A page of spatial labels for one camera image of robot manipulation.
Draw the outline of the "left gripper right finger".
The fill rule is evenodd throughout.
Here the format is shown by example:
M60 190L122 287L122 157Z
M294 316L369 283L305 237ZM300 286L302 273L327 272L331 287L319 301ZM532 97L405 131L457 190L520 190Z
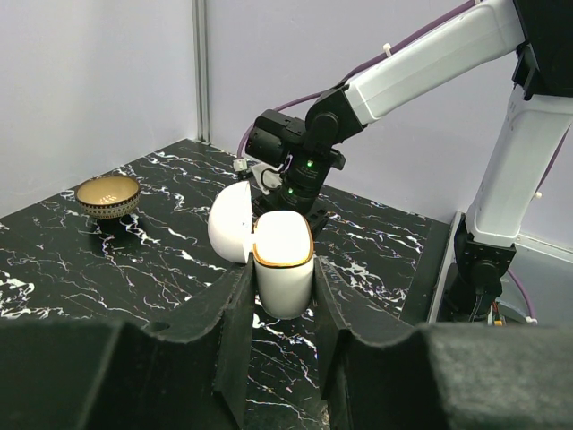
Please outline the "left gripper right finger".
M334 429L569 429L572 331L410 325L314 264L321 397Z

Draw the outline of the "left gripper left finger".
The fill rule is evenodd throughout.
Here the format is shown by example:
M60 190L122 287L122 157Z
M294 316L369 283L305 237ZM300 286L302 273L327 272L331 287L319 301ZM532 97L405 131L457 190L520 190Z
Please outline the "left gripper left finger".
M144 326L3 322L2 428L241 428L254 292L248 262Z

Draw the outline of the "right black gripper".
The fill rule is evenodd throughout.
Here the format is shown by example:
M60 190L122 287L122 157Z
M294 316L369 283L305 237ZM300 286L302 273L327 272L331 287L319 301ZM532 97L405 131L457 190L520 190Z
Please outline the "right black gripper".
M284 192L283 189L273 190L269 194L258 193L252 198L252 210L256 218L271 211L295 211L308 222L314 240L329 220L326 207L318 199L295 202L295 194Z

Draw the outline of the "white earbud charging case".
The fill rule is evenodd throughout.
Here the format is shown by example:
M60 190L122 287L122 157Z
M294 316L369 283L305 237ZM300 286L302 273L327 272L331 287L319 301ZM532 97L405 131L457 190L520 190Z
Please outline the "white earbud charging case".
M210 208L208 236L221 258L253 260L262 307L280 320L301 316L312 295L314 240L305 217L295 211L270 211L252 219L251 185L224 188Z

